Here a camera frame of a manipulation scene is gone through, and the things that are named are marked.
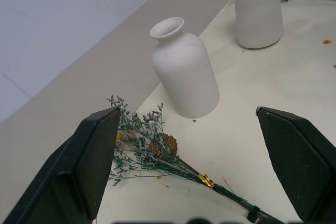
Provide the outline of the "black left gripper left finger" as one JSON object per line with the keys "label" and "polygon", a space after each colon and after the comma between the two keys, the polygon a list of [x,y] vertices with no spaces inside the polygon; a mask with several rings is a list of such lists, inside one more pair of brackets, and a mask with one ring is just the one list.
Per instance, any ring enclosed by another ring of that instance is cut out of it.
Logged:
{"label": "black left gripper left finger", "polygon": [[3,224],[92,224],[109,180],[121,112],[83,119],[45,161]]}

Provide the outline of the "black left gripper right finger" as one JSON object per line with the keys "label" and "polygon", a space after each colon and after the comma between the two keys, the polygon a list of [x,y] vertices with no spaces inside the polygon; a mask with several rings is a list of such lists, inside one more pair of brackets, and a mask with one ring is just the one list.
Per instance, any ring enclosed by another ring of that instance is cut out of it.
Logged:
{"label": "black left gripper right finger", "polygon": [[303,222],[336,222],[336,147],[307,119],[256,110],[274,172]]}

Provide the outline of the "small white ceramic vase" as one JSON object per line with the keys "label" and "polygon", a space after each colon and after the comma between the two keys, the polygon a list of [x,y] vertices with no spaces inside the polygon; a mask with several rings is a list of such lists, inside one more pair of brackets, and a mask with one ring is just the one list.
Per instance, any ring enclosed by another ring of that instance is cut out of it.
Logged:
{"label": "small white ceramic vase", "polygon": [[216,108],[220,95],[204,43],[183,26],[183,18],[171,17],[152,27],[158,41],[152,63],[177,113],[200,118]]}

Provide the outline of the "tall white ceramic vase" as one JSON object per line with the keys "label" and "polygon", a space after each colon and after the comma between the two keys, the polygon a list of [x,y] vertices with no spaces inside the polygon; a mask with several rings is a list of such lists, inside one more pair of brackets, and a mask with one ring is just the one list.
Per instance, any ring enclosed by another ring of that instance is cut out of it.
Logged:
{"label": "tall white ceramic vase", "polygon": [[277,43],[284,34],[280,0],[235,0],[238,43],[259,49]]}

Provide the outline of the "green dried flower bouquet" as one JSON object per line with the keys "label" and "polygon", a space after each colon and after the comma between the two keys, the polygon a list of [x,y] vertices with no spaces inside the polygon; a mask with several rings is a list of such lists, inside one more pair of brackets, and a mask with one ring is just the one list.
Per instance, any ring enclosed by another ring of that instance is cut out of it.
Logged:
{"label": "green dried flower bouquet", "polygon": [[124,99],[108,98],[110,105],[120,110],[120,121],[109,179],[116,186],[123,180],[143,177],[143,171],[155,171],[160,177],[176,175],[210,188],[212,191],[237,203],[248,214],[250,223],[268,221],[285,224],[259,207],[237,196],[230,188],[214,183],[177,154],[177,140],[163,131],[163,104],[143,116],[130,113]]}

